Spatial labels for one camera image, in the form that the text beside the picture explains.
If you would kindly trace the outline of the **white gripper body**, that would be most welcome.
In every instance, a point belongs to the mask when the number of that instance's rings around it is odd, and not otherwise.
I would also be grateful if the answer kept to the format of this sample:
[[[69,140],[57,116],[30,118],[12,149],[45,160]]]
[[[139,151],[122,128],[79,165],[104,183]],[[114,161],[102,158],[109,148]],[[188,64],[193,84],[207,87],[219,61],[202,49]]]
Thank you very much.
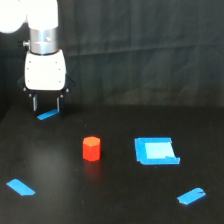
[[[51,55],[35,55],[28,51],[24,76],[17,84],[23,91],[68,91],[75,86],[75,81],[67,75],[62,50]]]

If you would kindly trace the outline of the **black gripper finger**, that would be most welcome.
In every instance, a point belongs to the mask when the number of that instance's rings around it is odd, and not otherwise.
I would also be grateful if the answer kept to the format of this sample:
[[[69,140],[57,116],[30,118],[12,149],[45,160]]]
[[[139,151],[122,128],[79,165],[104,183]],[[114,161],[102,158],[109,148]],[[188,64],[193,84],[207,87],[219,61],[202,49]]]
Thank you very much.
[[[38,97],[36,93],[32,93],[31,94],[31,106],[32,106],[32,111],[34,113],[34,115],[37,115],[37,111],[38,111]]]
[[[64,95],[60,94],[57,97],[57,110],[59,114],[63,117],[64,116]]]

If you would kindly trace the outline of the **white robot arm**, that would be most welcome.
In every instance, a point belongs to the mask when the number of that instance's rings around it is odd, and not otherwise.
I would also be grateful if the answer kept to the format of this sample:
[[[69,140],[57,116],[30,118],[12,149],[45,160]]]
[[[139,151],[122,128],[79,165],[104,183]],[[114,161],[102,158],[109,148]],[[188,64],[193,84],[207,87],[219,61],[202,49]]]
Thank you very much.
[[[39,120],[63,112],[65,94],[74,81],[67,76],[63,50],[59,48],[57,0],[0,0],[0,33],[17,32],[26,23],[29,40],[23,41],[27,49],[24,75],[18,80],[31,100],[32,110],[38,109],[37,93],[57,91],[57,108],[38,115]]]

